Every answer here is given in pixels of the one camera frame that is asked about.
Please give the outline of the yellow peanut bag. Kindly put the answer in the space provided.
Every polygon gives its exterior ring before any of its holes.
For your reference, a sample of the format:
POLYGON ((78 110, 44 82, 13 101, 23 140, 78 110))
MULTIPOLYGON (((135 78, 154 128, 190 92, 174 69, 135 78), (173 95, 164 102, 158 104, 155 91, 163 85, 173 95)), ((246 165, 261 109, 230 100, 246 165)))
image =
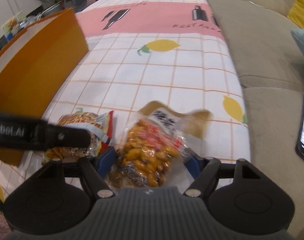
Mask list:
POLYGON ((192 159, 188 140, 203 139, 210 116, 206 109, 178 113, 159 101, 148 102, 124 131, 109 184, 116 188, 162 186, 172 165, 192 159))

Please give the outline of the orange crispy sticks bag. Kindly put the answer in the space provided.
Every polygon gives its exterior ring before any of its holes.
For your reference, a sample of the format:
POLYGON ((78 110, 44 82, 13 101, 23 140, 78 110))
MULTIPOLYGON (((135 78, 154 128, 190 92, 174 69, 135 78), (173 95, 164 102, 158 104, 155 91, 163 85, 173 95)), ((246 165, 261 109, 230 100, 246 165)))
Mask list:
POLYGON ((57 123, 58 140, 43 154, 42 163, 62 160, 76 161, 81 157, 97 157, 112 140, 113 113, 98 115, 78 111, 62 116, 57 123))

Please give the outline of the orange cardboard box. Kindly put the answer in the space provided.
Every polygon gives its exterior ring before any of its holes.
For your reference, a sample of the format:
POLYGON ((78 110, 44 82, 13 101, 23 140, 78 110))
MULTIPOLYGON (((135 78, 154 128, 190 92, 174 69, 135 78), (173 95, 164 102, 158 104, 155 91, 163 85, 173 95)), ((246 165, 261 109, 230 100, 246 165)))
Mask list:
MULTIPOLYGON (((87 52, 72 9, 21 31, 0 52, 0 113, 44 120, 48 105, 87 52)), ((0 148, 0 160, 17 166, 25 151, 0 148)))

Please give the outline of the teddy bear picture box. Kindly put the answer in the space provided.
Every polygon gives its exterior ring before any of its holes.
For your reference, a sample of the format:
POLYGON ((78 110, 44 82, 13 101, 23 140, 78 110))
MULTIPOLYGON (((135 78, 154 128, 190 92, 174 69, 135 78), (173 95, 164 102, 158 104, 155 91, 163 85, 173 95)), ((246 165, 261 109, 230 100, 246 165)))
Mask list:
POLYGON ((1 27, 7 41, 10 41, 22 29, 20 24, 25 20, 24 12, 20 11, 1 27))

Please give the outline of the lemon pattern tablecloth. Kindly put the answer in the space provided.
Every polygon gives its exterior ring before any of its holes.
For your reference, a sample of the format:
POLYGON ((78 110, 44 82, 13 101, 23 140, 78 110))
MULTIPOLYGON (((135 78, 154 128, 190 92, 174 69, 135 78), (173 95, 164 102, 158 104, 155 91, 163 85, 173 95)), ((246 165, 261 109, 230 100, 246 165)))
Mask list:
MULTIPOLYGON (((251 158, 242 89, 228 45, 207 0, 98 0, 74 13, 88 52, 64 81, 43 118, 52 124, 78 111, 113 113, 110 144, 148 102, 178 113, 210 111, 200 157, 233 164, 251 158)), ((184 191, 192 176, 172 165, 167 186, 184 191)))

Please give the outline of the beige sofa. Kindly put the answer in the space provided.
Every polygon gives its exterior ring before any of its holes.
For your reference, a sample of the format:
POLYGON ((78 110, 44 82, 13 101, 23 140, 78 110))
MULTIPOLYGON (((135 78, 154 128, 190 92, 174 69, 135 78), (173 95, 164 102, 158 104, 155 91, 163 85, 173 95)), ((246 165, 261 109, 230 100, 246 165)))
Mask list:
POLYGON ((283 0, 207 0, 227 42, 245 100, 251 161, 294 201, 288 228, 304 239, 304 161, 296 154, 304 56, 283 0))

